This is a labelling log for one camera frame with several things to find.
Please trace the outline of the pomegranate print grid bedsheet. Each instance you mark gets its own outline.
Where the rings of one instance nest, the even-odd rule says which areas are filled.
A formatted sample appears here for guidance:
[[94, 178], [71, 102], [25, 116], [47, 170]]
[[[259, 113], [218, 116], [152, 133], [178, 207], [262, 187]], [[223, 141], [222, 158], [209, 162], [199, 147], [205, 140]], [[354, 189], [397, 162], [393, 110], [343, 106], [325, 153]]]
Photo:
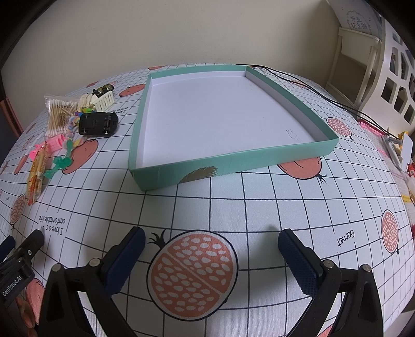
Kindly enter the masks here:
[[115, 304], [138, 336], [285, 336], [309, 298], [285, 266], [277, 246], [290, 228], [319, 257], [342, 268], [372, 266], [390, 326], [414, 294], [411, 225], [386, 155], [372, 134], [328, 93], [310, 80], [287, 79], [288, 89], [322, 118], [350, 130], [334, 151], [299, 174], [266, 166], [231, 175], [144, 192], [128, 171], [134, 121], [150, 69], [107, 78], [115, 87], [112, 110], [120, 125], [114, 136], [90, 141], [78, 168], [44, 182], [38, 201], [23, 204], [30, 150], [44, 138], [48, 112], [36, 109], [32, 123], [1, 160], [1, 235], [22, 241], [45, 215], [62, 215], [64, 225], [49, 227], [34, 258], [34, 273], [45, 282], [56, 263], [67, 268], [104, 256], [135, 225], [147, 237], [166, 242], [189, 230], [217, 233], [231, 243], [238, 277], [226, 303], [199, 321], [180, 321], [162, 312], [146, 286], [146, 274], [159, 252], [147, 244]]

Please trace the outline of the cotton swabs plastic bag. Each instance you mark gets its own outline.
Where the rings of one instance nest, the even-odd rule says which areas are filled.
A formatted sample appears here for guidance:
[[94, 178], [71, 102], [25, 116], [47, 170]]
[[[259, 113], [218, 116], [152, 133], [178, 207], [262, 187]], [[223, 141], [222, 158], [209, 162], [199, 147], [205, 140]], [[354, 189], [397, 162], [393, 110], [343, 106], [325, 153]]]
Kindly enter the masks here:
[[78, 99], [76, 97], [45, 95], [44, 100], [49, 114], [45, 136], [52, 138], [64, 134], [70, 117], [74, 116], [77, 111]]

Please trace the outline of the black toy car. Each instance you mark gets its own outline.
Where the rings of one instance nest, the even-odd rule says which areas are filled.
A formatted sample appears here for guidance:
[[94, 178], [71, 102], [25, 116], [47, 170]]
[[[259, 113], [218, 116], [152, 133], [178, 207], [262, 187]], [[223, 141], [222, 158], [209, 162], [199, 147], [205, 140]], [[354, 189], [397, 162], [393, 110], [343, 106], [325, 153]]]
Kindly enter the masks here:
[[92, 112], [82, 114], [78, 132], [82, 136], [110, 137], [118, 126], [118, 116], [114, 112]]

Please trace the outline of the white wooden shelf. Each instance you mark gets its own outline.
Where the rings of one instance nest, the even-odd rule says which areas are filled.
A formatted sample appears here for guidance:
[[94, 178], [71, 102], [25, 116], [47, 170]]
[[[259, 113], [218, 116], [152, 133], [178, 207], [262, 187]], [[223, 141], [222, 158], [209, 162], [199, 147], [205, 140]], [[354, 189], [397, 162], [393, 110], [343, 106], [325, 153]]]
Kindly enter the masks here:
[[326, 90], [340, 102], [359, 108], [376, 75], [381, 40], [374, 35], [338, 29], [338, 40]]

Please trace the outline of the yellow rice cracker packet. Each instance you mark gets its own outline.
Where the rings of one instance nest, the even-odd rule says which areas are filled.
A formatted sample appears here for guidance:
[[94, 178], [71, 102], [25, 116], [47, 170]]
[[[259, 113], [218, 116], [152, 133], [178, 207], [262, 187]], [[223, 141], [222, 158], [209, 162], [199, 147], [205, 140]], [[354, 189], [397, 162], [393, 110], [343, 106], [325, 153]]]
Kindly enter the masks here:
[[46, 142], [43, 142], [34, 156], [27, 179], [26, 197], [28, 206], [33, 205], [41, 194], [43, 175], [48, 157], [49, 146]]

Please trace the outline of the cream lace scrunchie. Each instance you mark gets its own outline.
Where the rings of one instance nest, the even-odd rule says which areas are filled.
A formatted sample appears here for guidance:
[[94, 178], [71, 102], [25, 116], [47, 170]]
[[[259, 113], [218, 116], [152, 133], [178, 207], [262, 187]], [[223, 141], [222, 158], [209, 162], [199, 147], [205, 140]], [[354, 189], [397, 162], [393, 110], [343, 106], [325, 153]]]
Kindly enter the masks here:
[[81, 111], [83, 108], [94, 108], [94, 102], [96, 101], [96, 96], [91, 93], [86, 93], [82, 95], [77, 102], [77, 109]]

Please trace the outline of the pink knitted rug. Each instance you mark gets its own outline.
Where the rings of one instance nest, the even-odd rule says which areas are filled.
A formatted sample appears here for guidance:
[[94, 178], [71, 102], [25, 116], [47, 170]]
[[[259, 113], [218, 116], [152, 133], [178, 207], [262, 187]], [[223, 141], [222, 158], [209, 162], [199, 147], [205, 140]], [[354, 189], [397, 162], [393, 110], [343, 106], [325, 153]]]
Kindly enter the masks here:
[[365, 130], [365, 131], [368, 131], [368, 132], [370, 132], [370, 133], [372, 133], [372, 134], [374, 134], [375, 136], [377, 136], [377, 137], [382, 137], [382, 136], [384, 136], [385, 134], [384, 134], [384, 132], [382, 131], [382, 130], [379, 130], [378, 128], [376, 128], [375, 126], [372, 126], [369, 122], [367, 122], [367, 121], [365, 121], [365, 120], [363, 120], [363, 119], [360, 119], [359, 121], [358, 121], [358, 124]]

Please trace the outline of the brown door frame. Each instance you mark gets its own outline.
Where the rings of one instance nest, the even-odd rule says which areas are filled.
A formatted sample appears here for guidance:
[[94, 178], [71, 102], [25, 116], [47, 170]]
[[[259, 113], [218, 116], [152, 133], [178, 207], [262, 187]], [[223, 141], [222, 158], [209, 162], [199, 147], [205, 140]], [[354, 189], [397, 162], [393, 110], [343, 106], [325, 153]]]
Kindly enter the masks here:
[[11, 131], [17, 138], [19, 138], [23, 133], [23, 127], [16, 117], [13, 107], [7, 97], [5, 97], [4, 100], [0, 102], [0, 107], [1, 112], [3, 112], [3, 115], [11, 128]]

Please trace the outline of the cream square hair claw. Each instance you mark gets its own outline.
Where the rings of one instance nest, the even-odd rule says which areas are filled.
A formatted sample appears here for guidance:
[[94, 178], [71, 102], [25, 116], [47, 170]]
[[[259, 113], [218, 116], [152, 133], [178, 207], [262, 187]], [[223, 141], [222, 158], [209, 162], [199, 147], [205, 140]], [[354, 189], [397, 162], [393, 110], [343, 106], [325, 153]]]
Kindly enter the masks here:
[[92, 95], [90, 105], [96, 112], [106, 112], [114, 104], [113, 92], [109, 90], [100, 97]]

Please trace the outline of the teal shallow cardboard tray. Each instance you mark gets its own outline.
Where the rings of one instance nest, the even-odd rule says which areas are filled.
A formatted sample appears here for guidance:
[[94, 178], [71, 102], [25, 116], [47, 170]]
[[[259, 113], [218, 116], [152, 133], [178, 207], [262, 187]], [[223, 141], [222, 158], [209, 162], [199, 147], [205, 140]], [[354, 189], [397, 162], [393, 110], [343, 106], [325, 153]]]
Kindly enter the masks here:
[[128, 169], [143, 191], [323, 157], [338, 136], [311, 108], [243, 65], [149, 74]]

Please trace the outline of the clutter pile on floor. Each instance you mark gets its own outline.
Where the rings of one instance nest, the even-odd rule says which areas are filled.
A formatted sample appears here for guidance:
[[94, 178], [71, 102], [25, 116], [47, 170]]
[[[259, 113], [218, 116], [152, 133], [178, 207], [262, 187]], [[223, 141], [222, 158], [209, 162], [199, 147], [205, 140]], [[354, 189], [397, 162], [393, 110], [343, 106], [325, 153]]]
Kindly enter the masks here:
[[409, 191], [409, 199], [414, 203], [414, 162], [411, 159], [413, 141], [406, 131], [394, 138], [391, 135], [382, 137], [385, 148], [395, 167], [403, 174], [403, 180]]

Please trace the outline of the white cutout cabinet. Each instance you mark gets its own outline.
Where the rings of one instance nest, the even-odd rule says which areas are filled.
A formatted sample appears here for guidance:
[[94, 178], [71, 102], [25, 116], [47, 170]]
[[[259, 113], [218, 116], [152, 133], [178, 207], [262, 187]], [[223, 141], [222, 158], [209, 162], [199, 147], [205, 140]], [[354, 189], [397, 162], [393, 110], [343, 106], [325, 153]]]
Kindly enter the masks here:
[[375, 79], [360, 107], [392, 134], [414, 131], [414, 54], [392, 25], [382, 20], [383, 37]]

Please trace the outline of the green plastic dragonfly toy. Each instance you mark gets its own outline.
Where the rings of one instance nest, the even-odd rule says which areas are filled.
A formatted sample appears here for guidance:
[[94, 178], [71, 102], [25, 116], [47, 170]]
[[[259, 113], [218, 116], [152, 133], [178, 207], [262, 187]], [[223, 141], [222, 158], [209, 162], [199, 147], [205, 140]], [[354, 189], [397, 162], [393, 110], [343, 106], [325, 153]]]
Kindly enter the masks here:
[[64, 141], [66, 147], [66, 154], [64, 157], [55, 157], [53, 159], [53, 167], [49, 170], [46, 170], [43, 176], [47, 179], [52, 179], [54, 174], [59, 170], [64, 170], [72, 164], [71, 153], [73, 149], [73, 142], [69, 138]]

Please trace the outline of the black gold robot toy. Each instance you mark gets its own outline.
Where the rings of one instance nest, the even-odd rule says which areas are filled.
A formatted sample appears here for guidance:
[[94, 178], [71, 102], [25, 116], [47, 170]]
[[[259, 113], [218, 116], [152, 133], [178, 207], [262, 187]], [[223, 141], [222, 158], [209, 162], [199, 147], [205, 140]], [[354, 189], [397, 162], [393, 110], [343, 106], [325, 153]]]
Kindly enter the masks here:
[[102, 95], [106, 94], [109, 91], [113, 91], [114, 90], [114, 86], [110, 83], [105, 84], [99, 88], [94, 88], [94, 90], [92, 90], [92, 94], [95, 95], [96, 97], [101, 97]]

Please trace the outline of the pink hair clip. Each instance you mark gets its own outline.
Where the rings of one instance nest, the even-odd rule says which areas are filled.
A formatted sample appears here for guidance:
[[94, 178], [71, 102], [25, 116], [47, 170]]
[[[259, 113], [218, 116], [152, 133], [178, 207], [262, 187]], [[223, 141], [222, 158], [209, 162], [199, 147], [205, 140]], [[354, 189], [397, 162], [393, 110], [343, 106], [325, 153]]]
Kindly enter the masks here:
[[44, 144], [48, 145], [49, 154], [54, 153], [58, 150], [61, 150], [63, 148], [64, 141], [65, 141], [65, 136], [63, 134], [53, 136], [52, 138], [48, 138], [46, 141], [43, 141], [43, 143], [39, 143], [34, 146], [33, 151], [29, 153], [29, 158], [31, 160], [34, 160], [38, 151], [41, 149], [41, 147]]

